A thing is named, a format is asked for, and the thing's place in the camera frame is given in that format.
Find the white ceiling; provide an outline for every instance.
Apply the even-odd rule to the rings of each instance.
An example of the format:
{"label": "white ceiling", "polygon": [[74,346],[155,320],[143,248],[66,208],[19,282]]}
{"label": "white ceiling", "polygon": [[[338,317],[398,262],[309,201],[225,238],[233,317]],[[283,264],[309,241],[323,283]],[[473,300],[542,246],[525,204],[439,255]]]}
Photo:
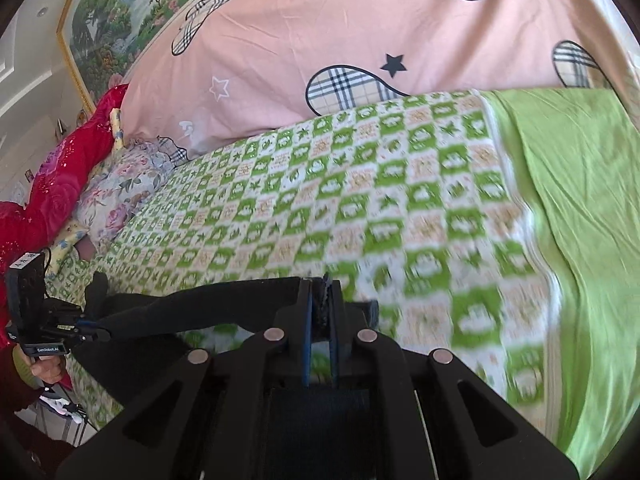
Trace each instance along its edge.
{"label": "white ceiling", "polygon": [[[65,0],[25,0],[0,39],[0,157],[42,116],[56,119],[68,73],[56,39]],[[49,10],[43,17],[38,11]]]}

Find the white star outline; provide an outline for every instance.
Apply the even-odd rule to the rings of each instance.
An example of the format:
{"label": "white star outline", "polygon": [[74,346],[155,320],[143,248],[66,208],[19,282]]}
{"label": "white star outline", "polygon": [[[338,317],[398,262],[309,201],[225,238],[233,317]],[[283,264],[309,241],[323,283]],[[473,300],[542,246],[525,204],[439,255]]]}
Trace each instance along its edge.
{"label": "white star outline", "polygon": [[[222,85],[222,91],[216,89],[216,86]],[[229,79],[218,79],[216,76],[211,78],[211,88],[209,92],[216,96],[216,101],[220,101],[223,97],[229,97],[229,92],[226,87],[229,85]]]}

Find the wall mural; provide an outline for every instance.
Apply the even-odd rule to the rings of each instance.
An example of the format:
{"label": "wall mural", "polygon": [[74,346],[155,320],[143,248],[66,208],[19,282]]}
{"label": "wall mural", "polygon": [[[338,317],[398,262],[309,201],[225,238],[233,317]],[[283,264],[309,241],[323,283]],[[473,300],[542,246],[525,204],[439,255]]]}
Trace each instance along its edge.
{"label": "wall mural", "polygon": [[58,41],[87,109],[189,0],[66,0]]}

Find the human hand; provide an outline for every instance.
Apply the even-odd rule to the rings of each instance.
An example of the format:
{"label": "human hand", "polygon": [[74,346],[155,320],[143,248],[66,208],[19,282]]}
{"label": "human hand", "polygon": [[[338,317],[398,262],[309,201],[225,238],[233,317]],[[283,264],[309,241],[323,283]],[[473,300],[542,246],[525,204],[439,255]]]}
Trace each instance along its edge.
{"label": "human hand", "polygon": [[47,384],[56,384],[62,380],[66,370],[64,356],[48,355],[34,361],[28,357],[20,347],[18,347],[18,353],[22,360],[27,363],[34,377],[39,378]]}

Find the screw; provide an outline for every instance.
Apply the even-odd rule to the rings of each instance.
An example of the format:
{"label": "screw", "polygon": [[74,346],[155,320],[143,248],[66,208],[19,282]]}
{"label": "screw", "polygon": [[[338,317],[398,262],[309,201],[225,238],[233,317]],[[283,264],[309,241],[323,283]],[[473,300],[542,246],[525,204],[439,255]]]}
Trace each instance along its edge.
{"label": "screw", "polygon": [[363,343],[373,343],[378,339],[378,332],[370,328],[363,328],[358,332],[358,339]]}
{"label": "screw", "polygon": [[441,365],[448,365],[453,361],[453,354],[444,348],[438,348],[433,352],[433,358]]}
{"label": "screw", "polygon": [[191,350],[187,359],[192,365],[201,365],[202,363],[207,362],[207,360],[209,359],[209,354],[206,350],[202,349]]}
{"label": "screw", "polygon": [[264,338],[267,341],[280,341],[284,337],[284,330],[277,327],[271,327],[264,331]]}

